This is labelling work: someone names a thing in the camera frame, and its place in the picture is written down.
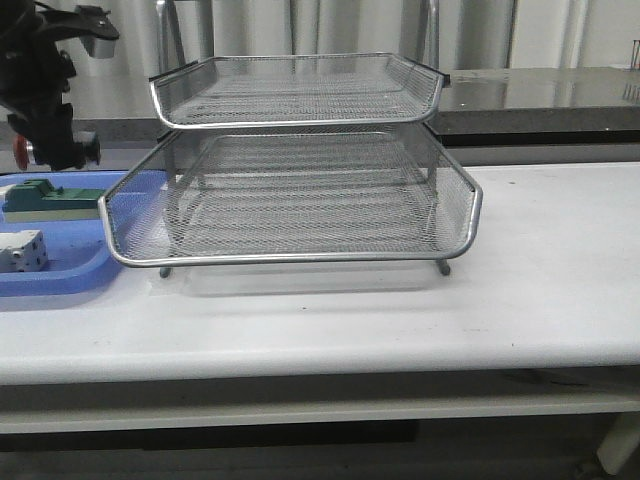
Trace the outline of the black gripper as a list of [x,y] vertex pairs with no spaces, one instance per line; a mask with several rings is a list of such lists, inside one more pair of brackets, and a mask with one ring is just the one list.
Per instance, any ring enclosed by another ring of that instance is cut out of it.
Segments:
[[38,1],[1,3],[1,106],[9,111],[15,136],[28,139],[52,167],[78,160],[80,153],[73,140],[73,106],[63,101],[77,72],[57,43],[120,36],[108,15],[92,5],[67,11]]

